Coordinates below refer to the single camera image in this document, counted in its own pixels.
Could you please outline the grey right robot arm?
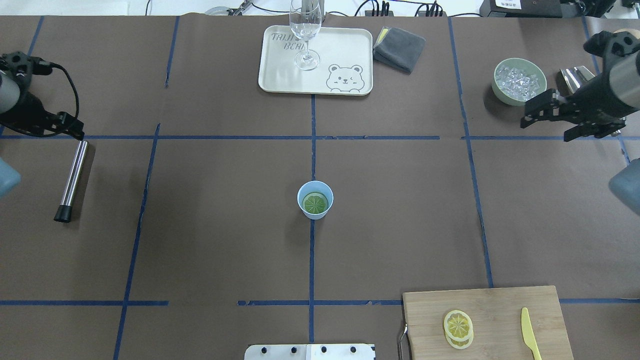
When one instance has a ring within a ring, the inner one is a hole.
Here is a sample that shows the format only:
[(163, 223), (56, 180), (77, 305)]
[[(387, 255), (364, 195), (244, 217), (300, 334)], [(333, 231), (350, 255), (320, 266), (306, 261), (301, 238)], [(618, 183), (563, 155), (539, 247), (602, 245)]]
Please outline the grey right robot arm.
[(633, 53), (588, 80), (574, 93), (563, 96), (546, 89), (525, 102), (519, 121), (522, 129), (537, 122), (567, 122), (563, 141), (602, 139), (626, 127), (626, 117), (639, 111), (639, 53)]

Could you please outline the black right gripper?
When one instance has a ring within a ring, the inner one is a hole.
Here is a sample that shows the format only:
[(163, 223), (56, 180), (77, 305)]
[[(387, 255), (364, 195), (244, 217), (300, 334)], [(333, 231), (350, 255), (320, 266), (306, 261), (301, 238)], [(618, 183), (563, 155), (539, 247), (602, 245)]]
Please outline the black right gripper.
[(527, 100), (519, 127), (526, 129), (537, 122), (566, 121), (574, 127), (565, 130), (565, 142), (590, 136), (601, 139), (624, 129), (628, 105), (616, 96), (611, 86), (612, 72), (602, 72), (572, 95), (550, 88)]

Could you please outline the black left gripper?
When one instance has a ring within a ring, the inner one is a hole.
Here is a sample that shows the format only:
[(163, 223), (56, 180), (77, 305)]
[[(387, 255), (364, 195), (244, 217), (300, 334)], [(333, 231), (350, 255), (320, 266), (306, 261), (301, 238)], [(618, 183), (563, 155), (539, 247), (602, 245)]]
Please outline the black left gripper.
[(41, 100), (30, 92), (0, 116), (2, 126), (30, 137), (46, 138), (65, 134), (83, 141), (84, 123), (68, 112), (57, 115), (45, 110)]

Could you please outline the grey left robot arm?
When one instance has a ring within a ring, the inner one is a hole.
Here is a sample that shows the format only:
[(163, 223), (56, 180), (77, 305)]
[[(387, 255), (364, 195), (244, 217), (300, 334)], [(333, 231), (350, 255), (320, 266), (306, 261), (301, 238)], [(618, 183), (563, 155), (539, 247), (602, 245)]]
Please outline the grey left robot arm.
[(84, 123), (76, 115), (60, 111), (49, 112), (42, 101), (27, 89), (21, 89), (18, 80), (1, 72), (1, 125), (12, 132), (34, 138), (68, 135), (83, 141)]

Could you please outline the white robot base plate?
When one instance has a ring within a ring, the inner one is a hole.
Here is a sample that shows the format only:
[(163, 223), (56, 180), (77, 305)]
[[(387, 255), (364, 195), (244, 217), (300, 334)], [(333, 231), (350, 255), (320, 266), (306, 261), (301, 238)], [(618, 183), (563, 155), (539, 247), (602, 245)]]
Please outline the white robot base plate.
[(254, 344), (247, 347), (245, 360), (375, 360), (374, 344)]

